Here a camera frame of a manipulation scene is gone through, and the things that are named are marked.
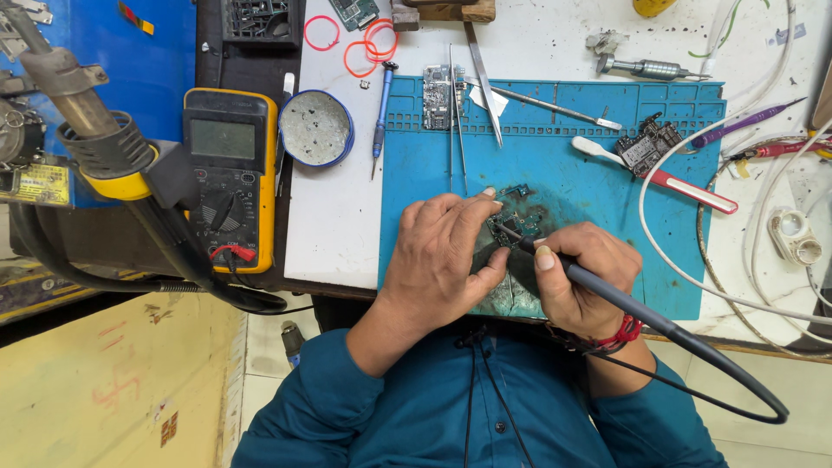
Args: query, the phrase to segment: circuit board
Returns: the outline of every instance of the circuit board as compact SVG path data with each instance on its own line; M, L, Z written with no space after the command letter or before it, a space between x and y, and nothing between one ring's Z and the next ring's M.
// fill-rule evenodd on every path
M428 130L448 130L451 124L451 72L448 65L424 69L422 126Z
M517 212L512 214L499 212L496 215L486 219L485 223L488 226L488 230L491 231L491 235L494 236L494 239L497 242L499 242L500 246L515 250L518 248L520 239L510 237L505 232L500 231L497 229L497 224L502 224L508 229L511 229L520 237L532 236L537 239L542 235L540 228L537 227L537 224L542 219L543 216L541 216L540 213L535 213L526 217L519 217Z
M681 135L670 122L661 127L657 112L644 119L635 138L621 137L615 144L616 153L622 157L627 169L636 176L649 172L672 147L681 142Z
M329 0L347 31L363 31L379 17L375 0Z

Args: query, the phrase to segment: digital multimeter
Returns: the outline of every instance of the digital multimeter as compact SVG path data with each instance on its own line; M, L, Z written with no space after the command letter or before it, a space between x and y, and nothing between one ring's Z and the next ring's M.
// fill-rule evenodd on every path
M256 252L234 258L239 273L272 265L275 235L277 105L261 94L195 87L185 94L184 147L200 183L188 219L211 254L223 246ZM223 255L214 270L228 273Z

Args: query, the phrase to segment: multimeter rotary dial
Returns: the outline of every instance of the multimeter rotary dial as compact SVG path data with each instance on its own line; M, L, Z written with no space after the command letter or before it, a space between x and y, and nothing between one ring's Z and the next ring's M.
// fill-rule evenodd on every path
M213 232L230 232L242 226L245 217L243 201L229 190L212 190L202 198L202 219Z

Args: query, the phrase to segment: shirt sleeve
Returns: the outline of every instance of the shirt sleeve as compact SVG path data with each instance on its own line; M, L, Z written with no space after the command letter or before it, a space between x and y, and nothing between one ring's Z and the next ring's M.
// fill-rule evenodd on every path
M685 385L656 358L656 374ZM629 395L597 398L590 416L618 468L727 468L693 398L653 380Z
M300 348L302 361L243 433L233 468L347 466L347 448L373 414L384 380L365 374L328 331Z

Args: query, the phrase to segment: person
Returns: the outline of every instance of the person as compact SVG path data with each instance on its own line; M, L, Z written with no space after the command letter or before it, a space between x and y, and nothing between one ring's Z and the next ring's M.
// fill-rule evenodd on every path
M727 466L684 392L578 354L581 385L569 365L576 353L517 334L443 332L506 275L506 247L470 273L481 225L501 208L494 194L446 193L404 209L377 299L351 329L303 345L233 467ZM536 246L549 321L587 341L615 336L623 311L571 284L554 252L628 293L638 252L588 222ZM681 383L640 336L614 357Z

